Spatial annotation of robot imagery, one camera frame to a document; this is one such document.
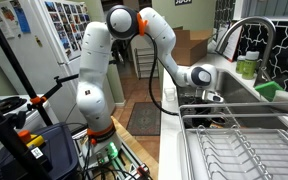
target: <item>backsplash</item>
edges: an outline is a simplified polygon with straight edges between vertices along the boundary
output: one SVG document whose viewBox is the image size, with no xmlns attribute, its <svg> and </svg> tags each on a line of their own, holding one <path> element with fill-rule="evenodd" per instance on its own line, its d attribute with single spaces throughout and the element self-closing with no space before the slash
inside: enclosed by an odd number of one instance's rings
<svg viewBox="0 0 288 180">
<path fill-rule="evenodd" d="M 235 0 L 216 0 L 214 28 L 219 30 L 220 26 L 231 22 L 234 13 Z"/>
<path fill-rule="evenodd" d="M 288 91 L 288 22 L 273 21 L 276 27 L 275 46 L 272 49 L 268 70 L 274 81 Z M 267 30 L 259 24 L 243 27 L 237 55 L 256 49 L 262 57 L 267 42 Z"/>
</svg>

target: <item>white countertop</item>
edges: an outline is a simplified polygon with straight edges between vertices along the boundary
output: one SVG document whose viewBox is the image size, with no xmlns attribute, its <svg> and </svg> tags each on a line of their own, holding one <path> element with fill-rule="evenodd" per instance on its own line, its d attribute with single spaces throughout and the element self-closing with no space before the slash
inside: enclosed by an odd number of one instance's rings
<svg viewBox="0 0 288 180">
<path fill-rule="evenodd" d="M 208 54 L 205 58 L 199 60 L 194 66 L 202 64 L 212 64 L 217 68 L 225 69 L 234 75 L 249 90 L 258 94 L 253 88 L 255 78 L 245 80 L 241 74 L 235 72 L 236 62 L 229 62 L 224 57 L 216 54 Z M 175 87 L 171 77 L 164 70 L 163 88 Z M 162 95 L 162 107 L 171 112 L 178 112 L 177 97 L 174 101 L 166 101 L 165 94 Z M 159 178 L 160 180 L 182 179 L 181 163 L 179 160 L 178 149 L 178 133 L 181 131 L 178 116 L 171 116 L 165 113 L 161 115 L 161 136 L 160 136 L 160 155 L 159 155 Z"/>
</svg>

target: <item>green sponge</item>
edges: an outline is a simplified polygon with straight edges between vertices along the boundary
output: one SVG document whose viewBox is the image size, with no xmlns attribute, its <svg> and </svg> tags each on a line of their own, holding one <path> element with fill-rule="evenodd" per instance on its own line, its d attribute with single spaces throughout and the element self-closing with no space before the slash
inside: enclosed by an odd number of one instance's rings
<svg viewBox="0 0 288 180">
<path fill-rule="evenodd" d="M 264 96 L 270 102 L 273 101 L 276 90 L 284 91 L 284 89 L 274 81 L 270 81 L 265 84 L 258 85 L 255 87 L 255 90 L 259 92 L 261 96 Z"/>
</svg>

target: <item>wire dish rack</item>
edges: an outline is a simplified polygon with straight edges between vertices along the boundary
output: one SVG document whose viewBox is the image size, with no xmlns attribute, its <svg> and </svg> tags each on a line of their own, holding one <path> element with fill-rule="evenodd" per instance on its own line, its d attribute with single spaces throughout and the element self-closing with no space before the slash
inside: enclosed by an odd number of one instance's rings
<svg viewBox="0 0 288 180">
<path fill-rule="evenodd" d="M 288 106 L 288 103 L 234 103 L 184 105 L 185 108 L 230 108 L 234 106 Z M 185 129 L 186 118 L 288 118 L 288 113 L 206 114 L 180 116 L 186 158 L 185 179 L 287 179 L 288 130 L 240 128 Z"/>
</svg>

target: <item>refrigerator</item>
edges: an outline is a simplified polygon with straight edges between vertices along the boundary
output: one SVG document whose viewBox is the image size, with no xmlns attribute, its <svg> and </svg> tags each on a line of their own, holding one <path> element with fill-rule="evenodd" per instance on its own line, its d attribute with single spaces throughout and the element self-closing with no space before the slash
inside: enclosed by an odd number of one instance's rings
<svg viewBox="0 0 288 180">
<path fill-rule="evenodd" d="M 79 73 L 82 38 L 90 21 L 87 7 L 80 2 L 0 2 L 0 28 L 38 94 L 44 94 L 56 85 L 54 77 Z M 0 67 L 18 94 L 27 94 L 1 47 Z M 76 105 L 77 83 L 78 79 L 63 83 L 49 99 L 61 122 L 86 122 Z M 112 113 L 115 103 L 107 78 L 103 91 Z"/>
</svg>

